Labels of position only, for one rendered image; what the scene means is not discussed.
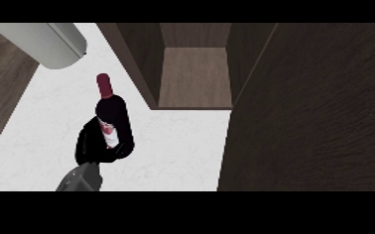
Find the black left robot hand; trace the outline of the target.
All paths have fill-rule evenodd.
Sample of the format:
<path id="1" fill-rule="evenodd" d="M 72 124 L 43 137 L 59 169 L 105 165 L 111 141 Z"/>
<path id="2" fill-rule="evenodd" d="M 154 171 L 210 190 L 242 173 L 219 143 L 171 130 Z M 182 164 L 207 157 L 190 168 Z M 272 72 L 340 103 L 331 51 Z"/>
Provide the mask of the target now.
<path id="1" fill-rule="evenodd" d="M 99 121 L 92 118 L 80 131 L 75 160 L 78 165 L 84 163 L 112 163 L 126 158 L 134 148 L 130 124 L 124 123 L 117 130 L 118 145 L 111 149 L 106 146 Z"/>

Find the dark wine bottle red cap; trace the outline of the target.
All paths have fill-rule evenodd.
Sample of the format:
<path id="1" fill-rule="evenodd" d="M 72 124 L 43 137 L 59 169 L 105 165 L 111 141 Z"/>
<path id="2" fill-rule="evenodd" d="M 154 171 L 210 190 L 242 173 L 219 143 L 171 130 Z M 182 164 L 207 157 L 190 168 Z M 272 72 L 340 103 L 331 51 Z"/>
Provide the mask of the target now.
<path id="1" fill-rule="evenodd" d="M 95 115 L 106 146 L 114 149 L 131 140 L 130 123 L 123 98 L 114 94 L 106 73 L 96 76 L 100 100 L 96 104 Z"/>

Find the open brown wooden cabinet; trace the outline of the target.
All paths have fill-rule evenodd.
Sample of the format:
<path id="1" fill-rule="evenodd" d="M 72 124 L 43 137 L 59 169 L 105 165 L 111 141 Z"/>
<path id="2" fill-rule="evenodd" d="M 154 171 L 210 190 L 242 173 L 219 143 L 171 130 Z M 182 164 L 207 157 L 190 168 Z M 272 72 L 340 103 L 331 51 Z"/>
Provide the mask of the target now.
<path id="1" fill-rule="evenodd" d="M 275 23 L 100 23 L 152 110 L 230 110 Z"/>

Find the brown wooden panel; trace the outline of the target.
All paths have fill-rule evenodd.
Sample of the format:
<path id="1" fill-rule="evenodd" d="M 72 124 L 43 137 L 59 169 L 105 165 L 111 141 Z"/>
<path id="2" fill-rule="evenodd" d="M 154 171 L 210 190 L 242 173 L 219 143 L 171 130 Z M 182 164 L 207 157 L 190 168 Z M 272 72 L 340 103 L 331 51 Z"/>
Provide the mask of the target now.
<path id="1" fill-rule="evenodd" d="M 38 65 L 30 55 L 0 35 L 0 133 L 4 130 Z"/>

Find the pale grey rounded appliance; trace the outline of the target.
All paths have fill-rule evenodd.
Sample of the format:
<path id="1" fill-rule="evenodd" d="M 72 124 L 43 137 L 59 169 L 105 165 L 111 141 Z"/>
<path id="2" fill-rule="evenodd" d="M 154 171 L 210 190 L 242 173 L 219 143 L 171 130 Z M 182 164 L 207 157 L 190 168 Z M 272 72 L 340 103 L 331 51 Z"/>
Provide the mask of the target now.
<path id="1" fill-rule="evenodd" d="M 0 23 L 0 34 L 49 69 L 71 66 L 87 54 L 87 39 L 72 23 Z"/>

